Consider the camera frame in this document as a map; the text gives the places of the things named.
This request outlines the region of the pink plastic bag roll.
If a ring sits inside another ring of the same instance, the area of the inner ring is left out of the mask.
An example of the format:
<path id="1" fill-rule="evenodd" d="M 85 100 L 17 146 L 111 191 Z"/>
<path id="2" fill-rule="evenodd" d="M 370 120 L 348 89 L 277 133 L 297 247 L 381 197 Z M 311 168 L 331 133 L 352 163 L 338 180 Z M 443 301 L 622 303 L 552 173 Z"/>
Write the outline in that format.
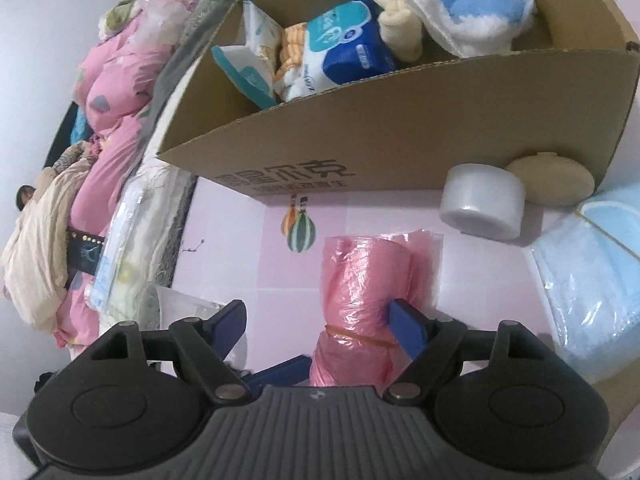
<path id="1" fill-rule="evenodd" d="M 324 329 L 312 354 L 313 387 L 383 390 L 409 358 L 390 331 L 388 305 L 434 306 L 444 237 L 425 230 L 380 236 L 334 236 L 322 252 Z"/>

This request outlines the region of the packaged cream gloves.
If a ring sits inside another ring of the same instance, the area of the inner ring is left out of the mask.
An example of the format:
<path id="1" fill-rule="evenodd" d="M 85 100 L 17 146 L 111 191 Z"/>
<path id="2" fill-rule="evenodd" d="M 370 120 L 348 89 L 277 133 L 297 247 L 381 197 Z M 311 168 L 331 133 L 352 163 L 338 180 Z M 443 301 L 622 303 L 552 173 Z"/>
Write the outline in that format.
<path id="1" fill-rule="evenodd" d="M 242 21 L 235 44 L 213 46 L 216 64 L 235 88 L 261 110 L 277 105 L 273 81 L 283 28 L 250 0 L 242 1 Z"/>

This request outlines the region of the cream glove bundle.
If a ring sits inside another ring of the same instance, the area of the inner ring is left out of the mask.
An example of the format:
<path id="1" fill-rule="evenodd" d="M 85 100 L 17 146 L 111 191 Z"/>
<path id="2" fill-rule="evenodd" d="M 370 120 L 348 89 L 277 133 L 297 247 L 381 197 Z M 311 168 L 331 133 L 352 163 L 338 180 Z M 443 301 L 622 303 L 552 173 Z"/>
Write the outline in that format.
<path id="1" fill-rule="evenodd" d="M 399 62 L 416 62 L 423 53 L 422 22 L 408 7 L 407 0 L 373 0 L 378 14 L 380 36 Z"/>

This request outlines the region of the blue white wet wipes pack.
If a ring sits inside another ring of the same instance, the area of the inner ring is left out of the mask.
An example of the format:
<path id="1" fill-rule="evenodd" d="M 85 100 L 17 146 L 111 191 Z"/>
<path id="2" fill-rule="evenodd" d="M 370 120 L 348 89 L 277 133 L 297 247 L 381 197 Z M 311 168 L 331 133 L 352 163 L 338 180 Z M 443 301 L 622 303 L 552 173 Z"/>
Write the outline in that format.
<path id="1" fill-rule="evenodd" d="M 372 0 L 352 0 L 307 23 L 303 63 L 292 96 L 312 96 L 394 70 L 392 51 L 378 28 L 378 7 Z"/>

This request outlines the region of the orange striped sock bundle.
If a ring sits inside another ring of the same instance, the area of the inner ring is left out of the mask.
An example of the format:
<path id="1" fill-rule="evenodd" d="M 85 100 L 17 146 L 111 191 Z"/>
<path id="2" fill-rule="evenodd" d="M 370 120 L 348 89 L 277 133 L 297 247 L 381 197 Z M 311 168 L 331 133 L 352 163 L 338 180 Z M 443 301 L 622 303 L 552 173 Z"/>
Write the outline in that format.
<path id="1" fill-rule="evenodd" d="M 274 76 L 275 80 L 282 79 L 289 70 L 302 66 L 306 30 L 307 24 L 305 22 L 282 30 L 279 54 L 280 65 L 276 71 L 276 76 Z"/>

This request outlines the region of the blue white knit towel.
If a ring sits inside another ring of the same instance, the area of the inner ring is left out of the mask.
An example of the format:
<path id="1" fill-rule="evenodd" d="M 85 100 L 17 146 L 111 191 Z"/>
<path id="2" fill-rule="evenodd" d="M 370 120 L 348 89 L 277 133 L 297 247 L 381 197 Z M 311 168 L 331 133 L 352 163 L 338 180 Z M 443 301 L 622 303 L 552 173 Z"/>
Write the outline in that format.
<path id="1" fill-rule="evenodd" d="M 456 58 L 509 53 L 533 27 L 535 0 L 406 0 L 431 38 Z"/>

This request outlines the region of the light blue packaged cloth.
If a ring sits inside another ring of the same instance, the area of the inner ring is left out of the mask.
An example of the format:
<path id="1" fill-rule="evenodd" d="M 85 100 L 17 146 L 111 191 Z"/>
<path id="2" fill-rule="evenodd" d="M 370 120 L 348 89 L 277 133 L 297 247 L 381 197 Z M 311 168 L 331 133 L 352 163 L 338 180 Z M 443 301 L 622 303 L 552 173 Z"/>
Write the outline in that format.
<path id="1" fill-rule="evenodd" d="M 587 382 L 639 357 L 639 183 L 600 192 L 530 246 L 559 354 Z"/>

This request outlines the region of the beige blanket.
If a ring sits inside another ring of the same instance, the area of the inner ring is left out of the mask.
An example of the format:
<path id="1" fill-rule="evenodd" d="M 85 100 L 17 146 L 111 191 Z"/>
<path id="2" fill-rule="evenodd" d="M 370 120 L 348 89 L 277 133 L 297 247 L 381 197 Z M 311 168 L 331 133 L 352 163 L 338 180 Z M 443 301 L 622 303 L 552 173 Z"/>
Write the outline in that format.
<path id="1" fill-rule="evenodd" d="M 18 315 L 47 334 L 55 332 L 66 296 L 70 208 L 90 169 L 90 160 L 81 159 L 60 174 L 43 170 L 1 255 L 3 284 Z"/>

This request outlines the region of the beige round pouch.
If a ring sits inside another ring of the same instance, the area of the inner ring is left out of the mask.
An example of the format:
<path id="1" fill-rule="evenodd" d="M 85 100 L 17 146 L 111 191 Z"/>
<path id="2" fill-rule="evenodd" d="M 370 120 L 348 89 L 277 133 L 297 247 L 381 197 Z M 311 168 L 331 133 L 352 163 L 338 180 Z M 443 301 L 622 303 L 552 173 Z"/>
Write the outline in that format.
<path id="1" fill-rule="evenodd" d="M 545 207 L 575 206 L 596 188 L 586 167 L 553 152 L 515 159 L 506 166 L 506 171 L 522 181 L 529 203 Z"/>

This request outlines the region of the brown cardboard box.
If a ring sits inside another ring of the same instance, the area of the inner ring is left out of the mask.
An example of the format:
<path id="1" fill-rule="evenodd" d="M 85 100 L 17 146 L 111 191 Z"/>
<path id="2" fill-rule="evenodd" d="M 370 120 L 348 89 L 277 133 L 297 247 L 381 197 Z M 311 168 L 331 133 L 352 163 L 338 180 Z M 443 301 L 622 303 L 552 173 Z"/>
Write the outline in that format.
<path id="1" fill-rule="evenodd" d="M 639 39 L 613 0 L 536 0 L 509 53 L 458 60 L 427 41 L 397 72 L 261 110 L 212 53 L 235 40 L 242 1 L 186 48 L 193 74 L 158 156 L 249 196 L 440 188 L 454 166 L 537 153 L 601 179 L 636 94 Z M 290 26 L 350 0 L 250 1 Z"/>

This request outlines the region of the pink quilt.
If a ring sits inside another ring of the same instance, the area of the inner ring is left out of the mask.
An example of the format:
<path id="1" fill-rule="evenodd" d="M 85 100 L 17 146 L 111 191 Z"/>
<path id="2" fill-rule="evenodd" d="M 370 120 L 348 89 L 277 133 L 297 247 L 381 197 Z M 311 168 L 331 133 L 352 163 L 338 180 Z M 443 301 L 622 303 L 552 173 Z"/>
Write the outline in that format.
<path id="1" fill-rule="evenodd" d="M 94 164 L 70 207 L 70 239 L 85 243 L 104 237 L 115 212 L 125 174 L 137 151 L 144 111 L 158 75 L 174 53 L 165 44 L 144 52 L 130 38 L 143 18 L 91 49 L 78 67 L 73 100 L 93 131 Z"/>

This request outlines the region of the clear plastic bag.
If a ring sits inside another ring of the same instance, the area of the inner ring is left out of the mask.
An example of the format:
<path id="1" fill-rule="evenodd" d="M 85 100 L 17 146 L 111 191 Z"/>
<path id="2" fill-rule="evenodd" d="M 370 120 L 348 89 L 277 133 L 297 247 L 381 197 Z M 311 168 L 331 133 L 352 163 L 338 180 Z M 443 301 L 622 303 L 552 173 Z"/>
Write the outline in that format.
<path id="1" fill-rule="evenodd" d="M 137 53 L 173 48 L 200 0 L 137 0 L 142 18 L 127 44 Z"/>

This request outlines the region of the grey blanket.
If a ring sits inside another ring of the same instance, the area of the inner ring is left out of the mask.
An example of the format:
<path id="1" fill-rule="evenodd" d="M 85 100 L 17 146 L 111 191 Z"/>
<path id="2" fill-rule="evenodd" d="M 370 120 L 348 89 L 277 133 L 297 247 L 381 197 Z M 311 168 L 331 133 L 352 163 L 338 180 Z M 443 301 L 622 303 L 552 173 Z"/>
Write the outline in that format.
<path id="1" fill-rule="evenodd" d="M 154 128 L 186 70 L 203 53 L 231 7 L 239 0 L 198 0 L 186 20 L 178 48 L 158 76 L 145 127 Z"/>

